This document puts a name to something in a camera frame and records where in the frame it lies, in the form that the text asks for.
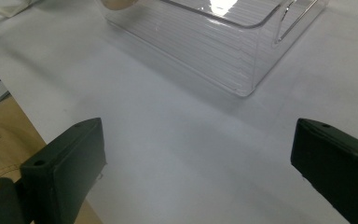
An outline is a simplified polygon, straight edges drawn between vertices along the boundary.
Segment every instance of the white tabletop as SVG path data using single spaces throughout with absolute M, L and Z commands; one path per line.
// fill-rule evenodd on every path
M 358 138 L 358 1 L 332 0 L 248 98 L 108 24 L 89 0 L 0 19 L 0 78 L 51 141 L 101 117 L 106 224 L 348 223 L 291 166 L 298 118 Z

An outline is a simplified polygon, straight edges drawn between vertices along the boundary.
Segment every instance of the white table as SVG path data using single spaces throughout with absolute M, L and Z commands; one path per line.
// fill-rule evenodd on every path
M 290 153 L 298 118 L 358 137 L 358 1 L 332 0 L 246 99 L 86 0 L 0 19 L 0 78 L 47 142 L 103 119 L 108 165 L 88 199 L 106 224 L 348 223 Z

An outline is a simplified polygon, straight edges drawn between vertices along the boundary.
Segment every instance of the tan trousers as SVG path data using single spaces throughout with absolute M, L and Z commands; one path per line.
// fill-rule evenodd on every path
M 19 180 L 20 165 L 45 145 L 12 97 L 0 103 L 0 177 Z M 84 202 L 75 224 L 94 223 L 102 222 Z

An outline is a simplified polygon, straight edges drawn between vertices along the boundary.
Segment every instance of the transparent plastic bin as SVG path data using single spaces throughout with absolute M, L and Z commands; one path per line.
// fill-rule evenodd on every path
M 255 89 L 328 3 L 139 0 L 125 9 L 111 10 L 106 7 L 109 1 L 115 0 L 99 2 L 108 21 L 239 96 Z

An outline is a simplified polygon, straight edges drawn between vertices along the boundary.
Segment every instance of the round beige object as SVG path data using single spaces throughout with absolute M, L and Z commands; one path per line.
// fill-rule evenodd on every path
M 138 0 L 102 0 L 103 5 L 111 10 L 121 10 L 134 5 Z

